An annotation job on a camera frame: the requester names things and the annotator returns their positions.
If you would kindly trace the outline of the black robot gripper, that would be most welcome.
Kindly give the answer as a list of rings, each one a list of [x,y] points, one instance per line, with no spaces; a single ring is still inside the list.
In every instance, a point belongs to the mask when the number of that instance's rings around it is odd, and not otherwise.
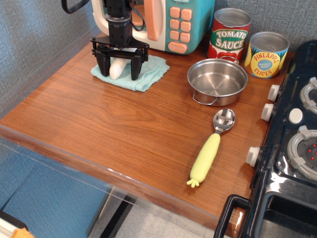
[[[114,17],[109,14],[101,17],[101,26],[108,30],[105,37],[93,37],[93,55],[96,57],[100,72],[109,76],[110,57],[131,59],[132,80],[138,79],[144,61],[149,58],[149,44],[136,40],[133,35],[132,15]]]

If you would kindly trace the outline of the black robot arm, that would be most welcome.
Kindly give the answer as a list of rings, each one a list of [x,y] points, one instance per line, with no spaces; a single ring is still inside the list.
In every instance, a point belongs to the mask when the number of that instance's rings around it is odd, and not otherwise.
[[[130,60],[131,78],[136,80],[142,64],[148,60],[149,44],[136,40],[133,35],[135,28],[132,22],[132,11],[138,13],[130,4],[131,0],[101,0],[93,7],[94,18],[104,20],[109,34],[105,37],[93,37],[93,55],[96,57],[103,76],[110,75],[110,58]]]

